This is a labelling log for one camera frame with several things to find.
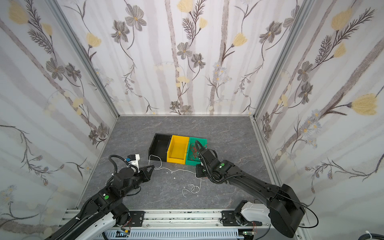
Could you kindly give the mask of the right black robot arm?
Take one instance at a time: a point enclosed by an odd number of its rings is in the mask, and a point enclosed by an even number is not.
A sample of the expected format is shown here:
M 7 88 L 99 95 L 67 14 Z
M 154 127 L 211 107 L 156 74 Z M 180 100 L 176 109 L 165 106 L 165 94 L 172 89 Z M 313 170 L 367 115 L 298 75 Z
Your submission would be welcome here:
M 283 184 L 281 186 L 264 182 L 227 160 L 220 161 L 216 151 L 205 148 L 199 141 L 195 142 L 200 165 L 196 166 L 197 178 L 208 178 L 212 183 L 229 184 L 245 191 L 257 201 L 241 201 L 233 211 L 222 211 L 222 224 L 225 227 L 261 226 L 263 223 L 274 227 L 279 233 L 293 238 L 308 206 L 301 203 L 294 190 Z

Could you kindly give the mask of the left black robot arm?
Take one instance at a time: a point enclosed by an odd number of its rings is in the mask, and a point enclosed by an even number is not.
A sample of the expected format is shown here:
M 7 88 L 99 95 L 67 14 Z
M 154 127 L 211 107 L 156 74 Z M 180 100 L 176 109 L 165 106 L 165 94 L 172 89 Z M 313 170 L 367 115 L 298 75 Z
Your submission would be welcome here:
M 143 226 L 145 212 L 131 212 L 123 199 L 134 196 L 134 190 L 141 191 L 141 184 L 151 180 L 155 166 L 138 167 L 139 155 L 130 155 L 128 159 L 110 155 L 108 159 L 114 171 L 106 186 L 90 197 L 72 219 L 47 237 L 48 240 L 91 240 L 99 234 L 107 239 L 105 231 L 114 226 Z

